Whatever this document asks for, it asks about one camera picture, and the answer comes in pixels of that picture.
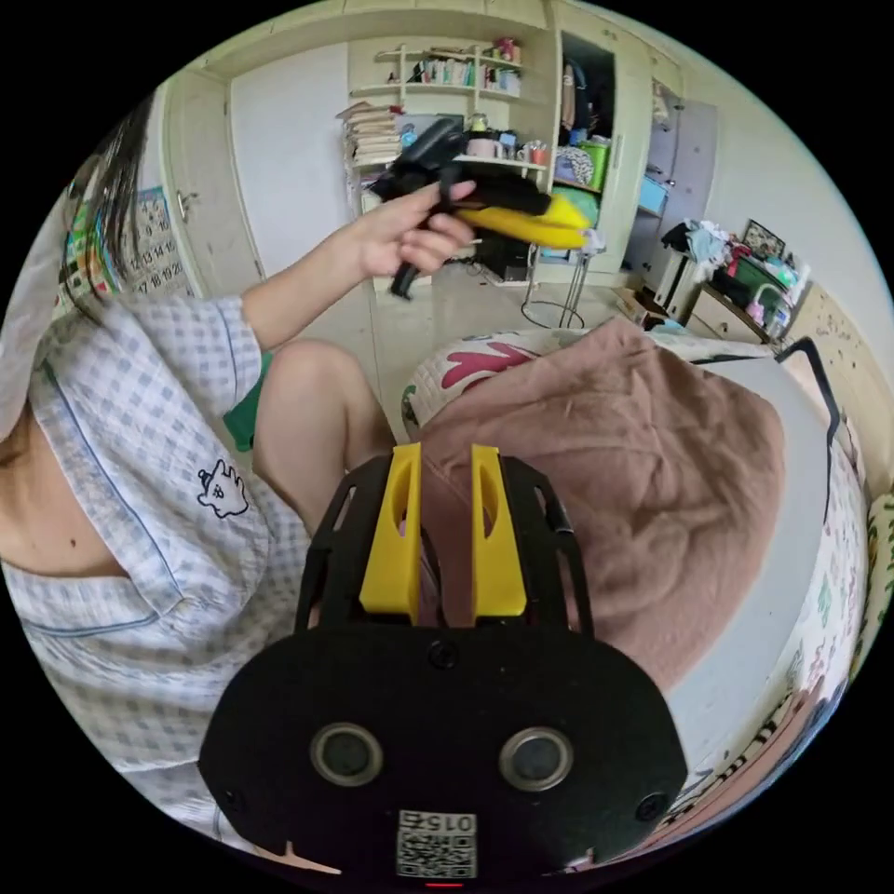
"qr code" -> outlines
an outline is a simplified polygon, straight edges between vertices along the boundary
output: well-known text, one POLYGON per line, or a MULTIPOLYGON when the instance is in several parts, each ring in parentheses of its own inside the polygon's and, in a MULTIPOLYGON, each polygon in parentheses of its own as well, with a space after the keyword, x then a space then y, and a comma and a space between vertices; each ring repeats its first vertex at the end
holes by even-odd
POLYGON ((477 874, 476 850, 474 818, 463 814, 401 812, 398 875, 474 878, 477 874), (470 823, 456 822, 469 819, 470 823))

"shelf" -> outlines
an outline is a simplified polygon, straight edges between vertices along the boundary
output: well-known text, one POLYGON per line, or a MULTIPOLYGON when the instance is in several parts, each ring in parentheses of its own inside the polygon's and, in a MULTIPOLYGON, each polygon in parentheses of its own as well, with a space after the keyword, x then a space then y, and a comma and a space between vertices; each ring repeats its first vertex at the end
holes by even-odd
POLYGON ((487 87, 482 87, 479 90, 479 93, 483 99, 486 100, 505 100, 506 102, 519 102, 521 100, 521 96, 516 96, 514 93, 508 93, 505 90, 490 90, 487 87))
POLYGON ((601 189, 593 189, 592 186, 585 186, 583 183, 578 183, 575 180, 563 180, 561 177, 554 177, 552 185, 569 186, 571 189, 579 189, 582 193, 592 193, 594 196, 601 196, 603 193, 601 189))
MULTIPOLYGON (((369 161, 361 162, 358 165, 354 165, 357 169, 363 168, 379 168, 385 165, 390 165, 392 161, 394 161, 397 156, 378 156, 376 158, 371 158, 369 161)), ((478 156, 457 156, 457 161, 467 161, 472 164, 482 164, 482 165, 498 165, 501 168, 521 168, 528 170, 546 170, 546 165, 535 165, 530 161, 519 161, 518 158, 480 158, 478 156)))
POLYGON ((528 170, 546 170, 546 165, 535 165, 530 161, 519 161, 518 158, 480 158, 478 156, 458 156, 457 161, 468 161, 482 165, 501 165, 504 168, 527 168, 528 170))
MULTIPOLYGON (((428 90, 436 93, 453 93, 464 96, 471 96, 475 92, 474 87, 465 84, 404 84, 408 93, 425 93, 428 90)), ((358 87, 351 90, 351 96, 382 96, 387 93, 400 93, 400 84, 375 84, 371 87, 358 87)), ((521 97, 514 93, 507 93, 505 90, 490 90, 482 88, 479 95, 487 100, 503 100, 505 102, 518 102, 521 97)))
POLYGON ((406 84, 408 93, 426 93, 430 90, 438 93, 462 93, 470 95, 475 88, 467 84, 406 84))
MULTIPOLYGON (((388 62, 399 58, 399 49, 389 49, 385 52, 375 54, 375 60, 377 62, 388 62)), ((475 61, 475 58, 474 53, 438 53, 430 49, 407 50, 404 54, 404 59, 409 59, 410 61, 419 61, 421 59, 455 59, 461 62, 472 62, 475 61)), ((505 68, 511 72, 520 72, 522 70, 522 64, 520 62, 510 62, 505 59, 493 59, 490 56, 482 55, 478 57, 478 60, 488 68, 505 68)))
MULTIPOLYGON (((601 196, 603 191, 601 189, 593 189, 592 186, 585 186, 583 183, 576 183, 573 180, 563 180, 561 177, 554 177, 552 179, 553 186, 567 186, 569 189, 579 189, 582 193, 590 193, 592 196, 601 196)), ((658 217, 660 218, 662 213, 661 211, 652 211, 648 208, 643 208, 641 205, 637 210, 637 214, 645 214, 648 217, 658 217)))
POLYGON ((380 96, 384 93, 400 93, 400 84, 375 84, 351 90, 351 96, 380 96))

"knee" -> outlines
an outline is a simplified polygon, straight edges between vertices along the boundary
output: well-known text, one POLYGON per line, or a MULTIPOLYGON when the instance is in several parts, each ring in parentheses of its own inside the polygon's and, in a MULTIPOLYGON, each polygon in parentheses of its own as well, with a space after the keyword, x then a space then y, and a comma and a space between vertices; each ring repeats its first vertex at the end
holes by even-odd
POLYGON ((295 395, 312 390, 342 391, 362 379, 363 370, 347 351, 312 339, 282 347, 274 355, 264 379, 264 391, 295 395))

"cup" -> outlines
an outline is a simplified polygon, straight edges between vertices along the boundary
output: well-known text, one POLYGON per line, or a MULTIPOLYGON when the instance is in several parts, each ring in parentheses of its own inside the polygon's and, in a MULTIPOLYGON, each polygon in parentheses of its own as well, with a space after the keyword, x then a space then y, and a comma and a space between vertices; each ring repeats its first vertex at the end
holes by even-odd
POLYGON ((493 158, 496 155, 497 145, 498 143, 496 140, 491 140, 485 137, 477 137, 473 140, 468 141, 466 154, 469 156, 475 156, 476 158, 493 158))

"green container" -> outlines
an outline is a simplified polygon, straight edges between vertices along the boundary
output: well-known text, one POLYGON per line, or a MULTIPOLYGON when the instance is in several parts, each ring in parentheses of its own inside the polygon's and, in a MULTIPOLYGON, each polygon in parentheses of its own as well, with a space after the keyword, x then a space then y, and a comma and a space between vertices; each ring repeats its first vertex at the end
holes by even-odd
POLYGON ((611 141, 582 142, 578 148, 583 149, 593 162, 593 179, 589 183, 590 187, 601 191, 605 186, 605 173, 608 171, 611 141))
MULTIPOLYGON (((754 261, 749 261, 747 258, 738 259, 735 280, 744 286, 748 286, 749 301, 754 299, 757 290, 767 282, 775 286, 779 291, 785 291, 785 287, 776 277, 771 273, 767 273, 763 267, 758 266, 754 261)), ((775 291, 766 290, 761 296, 761 304, 764 305, 766 310, 773 310, 778 302, 779 295, 775 291)))

